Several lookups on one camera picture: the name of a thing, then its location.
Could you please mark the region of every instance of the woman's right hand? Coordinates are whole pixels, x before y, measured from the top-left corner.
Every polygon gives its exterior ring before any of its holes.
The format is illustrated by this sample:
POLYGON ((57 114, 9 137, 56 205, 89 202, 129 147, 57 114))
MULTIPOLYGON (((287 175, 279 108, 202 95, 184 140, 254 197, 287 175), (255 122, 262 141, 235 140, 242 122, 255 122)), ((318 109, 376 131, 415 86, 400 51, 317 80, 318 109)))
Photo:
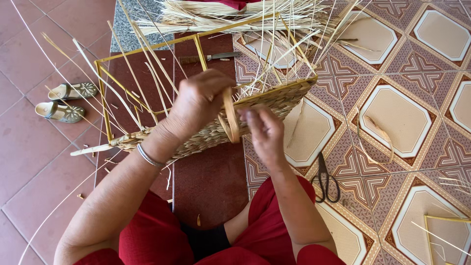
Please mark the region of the woman's right hand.
POLYGON ((283 122, 266 106, 256 105, 238 110, 242 121, 246 121, 252 133, 255 152, 270 169, 287 166, 283 151, 283 122))

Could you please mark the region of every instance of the green sandal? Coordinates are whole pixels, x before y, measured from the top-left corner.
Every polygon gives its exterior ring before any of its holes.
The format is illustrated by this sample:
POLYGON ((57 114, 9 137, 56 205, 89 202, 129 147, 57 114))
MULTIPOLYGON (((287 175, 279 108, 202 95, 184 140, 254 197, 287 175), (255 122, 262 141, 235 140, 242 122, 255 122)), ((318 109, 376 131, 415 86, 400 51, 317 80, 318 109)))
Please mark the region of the green sandal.
POLYGON ((69 100, 91 98, 97 93, 98 88, 93 83, 85 82, 79 84, 72 84, 72 86, 67 83, 64 83, 54 88, 52 91, 49 91, 48 97, 50 100, 60 101, 61 99, 69 100))
POLYGON ((85 116, 82 107, 67 106, 53 102, 42 102, 36 105, 36 113, 46 119, 58 120, 63 123, 76 123, 85 116))

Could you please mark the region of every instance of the bracelet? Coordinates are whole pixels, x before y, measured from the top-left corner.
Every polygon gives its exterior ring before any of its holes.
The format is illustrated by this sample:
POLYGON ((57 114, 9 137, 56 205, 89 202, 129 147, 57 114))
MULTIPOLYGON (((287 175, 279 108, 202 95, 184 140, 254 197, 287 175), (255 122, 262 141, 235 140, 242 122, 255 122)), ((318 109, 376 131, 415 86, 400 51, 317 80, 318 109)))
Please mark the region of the bracelet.
POLYGON ((159 166, 159 167, 165 167, 165 164, 162 164, 162 163, 159 163, 159 162, 155 162, 153 161, 152 159, 150 159, 146 153, 144 153, 144 150, 142 150, 142 147, 141 147, 141 144, 138 143, 138 150, 139 150, 139 154, 142 155, 142 157, 147 161, 149 162, 151 165, 153 166, 159 166))

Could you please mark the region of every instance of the black scissors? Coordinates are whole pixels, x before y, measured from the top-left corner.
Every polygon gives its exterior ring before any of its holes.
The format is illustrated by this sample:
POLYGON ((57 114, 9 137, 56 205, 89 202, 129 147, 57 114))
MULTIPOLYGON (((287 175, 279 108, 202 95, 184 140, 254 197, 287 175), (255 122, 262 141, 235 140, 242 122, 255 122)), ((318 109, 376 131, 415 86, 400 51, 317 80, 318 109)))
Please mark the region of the black scissors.
POLYGON ((324 160, 324 156, 322 155, 322 152, 319 153, 319 175, 314 175, 311 178, 311 180, 310 180, 311 184, 312 184, 312 182, 314 181, 314 179, 316 177, 319 179, 319 186, 320 186, 321 191, 322 191, 322 199, 321 200, 316 200, 316 202, 322 203, 323 201, 325 201, 325 198, 327 198, 327 200, 329 200, 332 203, 338 202, 340 200, 339 184, 337 183, 337 180, 333 176, 329 175, 329 173, 327 171, 327 167, 325 166, 325 160, 324 160), (322 173, 325 173, 325 175, 326 175, 325 190, 324 190, 324 186, 323 186, 322 180, 321 180, 322 173), (337 187, 337 199, 335 199, 335 200, 331 200, 330 197, 329 197, 330 178, 333 179, 333 181, 335 182, 335 186, 337 187))

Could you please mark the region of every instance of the knife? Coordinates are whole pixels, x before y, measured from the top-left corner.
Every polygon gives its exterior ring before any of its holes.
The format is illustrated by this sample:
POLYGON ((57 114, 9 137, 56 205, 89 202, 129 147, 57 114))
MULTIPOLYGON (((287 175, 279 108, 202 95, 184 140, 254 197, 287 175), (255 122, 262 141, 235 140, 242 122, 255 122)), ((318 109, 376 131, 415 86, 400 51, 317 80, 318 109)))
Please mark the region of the knife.
MULTIPOLYGON (((220 59, 220 58, 229 58, 229 57, 237 57, 242 55, 241 52, 224 52, 224 53, 218 53, 215 55, 206 55, 206 61, 209 61, 211 59, 220 59)), ((181 64, 193 64, 197 63, 200 61, 199 56, 181 56, 178 57, 178 60, 180 61, 181 64)))

